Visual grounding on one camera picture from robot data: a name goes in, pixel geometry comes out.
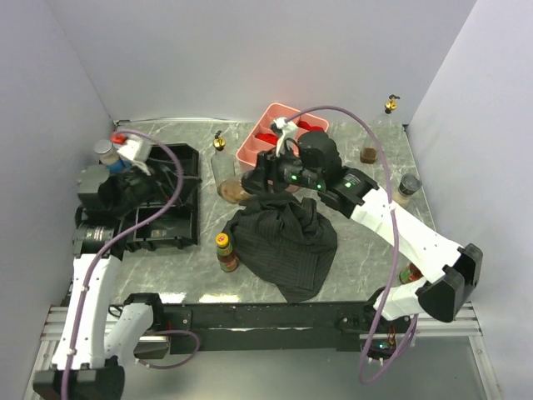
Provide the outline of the blue label spice jar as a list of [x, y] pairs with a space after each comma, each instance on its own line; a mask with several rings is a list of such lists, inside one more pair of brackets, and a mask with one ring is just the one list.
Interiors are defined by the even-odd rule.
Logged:
[[131, 167], [129, 162], [121, 159], [110, 140], [101, 139], [97, 141], [93, 150], [97, 154], [99, 162], [103, 164], [110, 173], [123, 173]]

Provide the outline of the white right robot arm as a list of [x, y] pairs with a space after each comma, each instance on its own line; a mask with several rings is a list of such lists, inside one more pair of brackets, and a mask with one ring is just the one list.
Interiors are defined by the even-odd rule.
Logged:
[[259, 152], [256, 166], [242, 178], [243, 188], [250, 194], [279, 193], [289, 186], [315, 190], [329, 208], [376, 233], [417, 267], [419, 280], [382, 292], [365, 311], [372, 331], [383, 332], [394, 320], [416, 313], [452, 322], [479, 282], [481, 249], [441, 236], [391, 201], [363, 171], [342, 165], [336, 143], [323, 131], [303, 134], [296, 145], [297, 152]]

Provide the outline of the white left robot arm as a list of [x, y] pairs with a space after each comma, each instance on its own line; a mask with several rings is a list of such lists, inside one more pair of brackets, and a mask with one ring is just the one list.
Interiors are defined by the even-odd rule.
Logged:
[[112, 173], [98, 164], [82, 171], [67, 316], [50, 369], [37, 371], [32, 382], [41, 398], [119, 399], [139, 339], [164, 329], [162, 301], [148, 293], [131, 295], [112, 330], [105, 330], [127, 239], [139, 228], [129, 216], [156, 191], [153, 173], [136, 167]]

